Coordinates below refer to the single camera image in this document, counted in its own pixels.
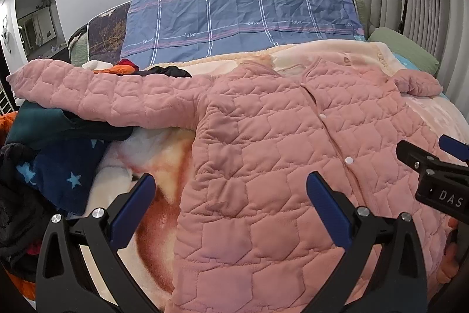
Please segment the blue plaid duvet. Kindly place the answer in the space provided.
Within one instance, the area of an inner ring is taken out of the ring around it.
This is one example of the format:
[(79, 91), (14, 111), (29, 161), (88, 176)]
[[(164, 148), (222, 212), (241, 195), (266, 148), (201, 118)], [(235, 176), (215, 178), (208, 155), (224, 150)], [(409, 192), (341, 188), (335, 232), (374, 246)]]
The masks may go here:
[(132, 0), (121, 56), (149, 67), (364, 38), (354, 0)]

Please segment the green striped pillow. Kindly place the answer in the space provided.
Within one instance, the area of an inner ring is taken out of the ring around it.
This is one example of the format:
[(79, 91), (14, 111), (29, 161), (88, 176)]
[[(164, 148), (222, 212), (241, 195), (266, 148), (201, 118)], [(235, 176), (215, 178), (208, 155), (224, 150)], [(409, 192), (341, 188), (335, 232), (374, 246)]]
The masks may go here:
[(89, 59), (87, 33), (75, 36), (69, 45), (70, 62), (74, 67), (81, 67)]

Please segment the pink quilted jacket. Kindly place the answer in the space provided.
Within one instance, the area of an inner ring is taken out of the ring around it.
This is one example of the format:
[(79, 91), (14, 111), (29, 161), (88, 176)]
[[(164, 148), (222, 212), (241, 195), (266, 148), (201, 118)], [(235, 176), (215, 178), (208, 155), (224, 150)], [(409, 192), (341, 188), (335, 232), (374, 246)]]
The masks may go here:
[(441, 93), (426, 72), (387, 75), (320, 53), (298, 75), (245, 62), (223, 75), (117, 76), (33, 60), (8, 81), (18, 97), (83, 119), (195, 132), (167, 312), (299, 312), (342, 254), (306, 194), (314, 171), (356, 206), (409, 212), (436, 285), (447, 218), (415, 200), (417, 174), (395, 154), (405, 139), (440, 155), (404, 100)]

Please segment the orange jacket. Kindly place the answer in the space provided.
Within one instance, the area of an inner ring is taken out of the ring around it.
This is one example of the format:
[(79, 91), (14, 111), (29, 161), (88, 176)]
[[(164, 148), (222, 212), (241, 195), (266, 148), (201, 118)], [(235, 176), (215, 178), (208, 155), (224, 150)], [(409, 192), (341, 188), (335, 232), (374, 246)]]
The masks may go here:
[(114, 75), (131, 75), (138, 70), (137, 67), (126, 64), (116, 64), (113, 67), (103, 69), (103, 70), (94, 70), (95, 74), (104, 73), (104, 74), (114, 74)]

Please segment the white garment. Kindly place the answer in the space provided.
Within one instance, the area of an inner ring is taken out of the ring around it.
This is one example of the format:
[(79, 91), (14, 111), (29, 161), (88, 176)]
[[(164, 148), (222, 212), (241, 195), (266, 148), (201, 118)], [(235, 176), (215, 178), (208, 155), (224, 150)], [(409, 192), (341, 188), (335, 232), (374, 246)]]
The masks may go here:
[(103, 71), (112, 67), (113, 64), (100, 60), (89, 60), (82, 65), (82, 68), (92, 71)]

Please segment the navy star pattern garment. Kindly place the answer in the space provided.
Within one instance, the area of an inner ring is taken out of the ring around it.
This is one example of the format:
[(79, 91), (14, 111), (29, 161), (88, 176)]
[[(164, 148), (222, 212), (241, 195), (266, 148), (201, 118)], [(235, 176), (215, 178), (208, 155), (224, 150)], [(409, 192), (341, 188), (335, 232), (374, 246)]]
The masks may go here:
[(72, 139), (46, 146), (30, 161), (16, 166), (20, 177), (57, 208), (82, 215), (109, 141)]

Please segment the dark teal fleece garment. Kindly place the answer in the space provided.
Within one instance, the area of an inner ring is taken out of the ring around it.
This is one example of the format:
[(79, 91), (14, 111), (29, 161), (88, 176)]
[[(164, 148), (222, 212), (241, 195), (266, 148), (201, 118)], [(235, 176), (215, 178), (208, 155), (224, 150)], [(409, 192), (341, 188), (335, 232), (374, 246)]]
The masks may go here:
[(43, 108), (24, 101), (6, 137), (7, 144), (22, 144), (41, 150), (56, 141), (91, 139), (124, 141), (132, 126), (115, 127), (105, 121), (84, 120), (67, 110)]

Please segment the dark tree print pillow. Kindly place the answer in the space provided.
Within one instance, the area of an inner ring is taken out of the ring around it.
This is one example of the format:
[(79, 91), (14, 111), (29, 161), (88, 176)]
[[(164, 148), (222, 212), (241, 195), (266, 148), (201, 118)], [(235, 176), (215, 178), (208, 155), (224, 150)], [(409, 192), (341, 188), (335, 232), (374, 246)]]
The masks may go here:
[(87, 46), (89, 60), (110, 64), (120, 61), (126, 33), (126, 19), (130, 2), (123, 3), (88, 22)]

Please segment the red garment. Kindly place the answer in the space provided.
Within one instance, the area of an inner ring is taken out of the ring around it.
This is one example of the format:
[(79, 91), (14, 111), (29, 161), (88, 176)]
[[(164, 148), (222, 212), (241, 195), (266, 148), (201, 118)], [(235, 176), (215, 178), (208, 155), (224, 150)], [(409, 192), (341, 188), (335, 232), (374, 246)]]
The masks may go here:
[(137, 66), (136, 64), (134, 64), (132, 61), (130, 61), (127, 58), (121, 59), (118, 62), (118, 65), (124, 65), (124, 66), (128, 66), (128, 67), (132, 67), (135, 72), (137, 72), (139, 70), (139, 66)]

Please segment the light blue bed sheet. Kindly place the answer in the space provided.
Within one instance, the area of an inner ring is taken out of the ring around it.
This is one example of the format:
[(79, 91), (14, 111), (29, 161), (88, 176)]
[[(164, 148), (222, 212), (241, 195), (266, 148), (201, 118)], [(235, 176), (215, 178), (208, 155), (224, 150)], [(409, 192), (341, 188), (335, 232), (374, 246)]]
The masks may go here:
[(397, 53), (391, 53), (387, 59), (391, 77), (401, 95), (416, 98), (448, 97), (443, 92), (439, 81), (426, 71), (421, 71), (410, 60)]

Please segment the cream orange plush blanket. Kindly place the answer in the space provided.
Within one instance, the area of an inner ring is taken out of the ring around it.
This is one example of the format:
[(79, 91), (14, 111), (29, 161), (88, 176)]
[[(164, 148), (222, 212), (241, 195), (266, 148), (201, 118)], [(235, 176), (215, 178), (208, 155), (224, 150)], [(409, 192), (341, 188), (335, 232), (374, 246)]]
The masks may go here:
[[(282, 48), (270, 48), (259, 53), (217, 56), (188, 67), (191, 76), (223, 75), (239, 64), (254, 62), (271, 67), (283, 75), (298, 75), (308, 61), (320, 53), (345, 56), (353, 66), (375, 66), (391, 75), (387, 59), (391, 51), (382, 43), (352, 40), (323, 40)], [(437, 136), (450, 135), (461, 141), (468, 139), (468, 124), (451, 102), (441, 97), (416, 98), (404, 96), (408, 106)], [(164, 312), (171, 298), (170, 279), (173, 274), (177, 219), (183, 187), (194, 176), (192, 144), (195, 132), (190, 129), (137, 128), (125, 141), (110, 145), (97, 169), (91, 189), (89, 208), (108, 206), (120, 193), (127, 192), (140, 175), (149, 173), (157, 183), (157, 193), (142, 219), (129, 246), (120, 257), (148, 297)], [(436, 291), (459, 275), (456, 260), (459, 249), (449, 234), (457, 227), (455, 219), (447, 217), (446, 242), (436, 274)]]

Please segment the black puffer jacket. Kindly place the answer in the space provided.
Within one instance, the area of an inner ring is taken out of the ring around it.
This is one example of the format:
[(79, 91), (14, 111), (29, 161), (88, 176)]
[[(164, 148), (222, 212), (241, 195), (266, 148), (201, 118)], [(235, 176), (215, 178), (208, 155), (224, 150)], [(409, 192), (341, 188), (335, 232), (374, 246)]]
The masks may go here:
[(133, 75), (140, 75), (145, 77), (147, 75), (166, 75), (167, 77), (174, 78), (191, 78), (191, 74), (176, 66), (159, 67), (155, 66), (148, 70), (140, 70), (133, 73)]

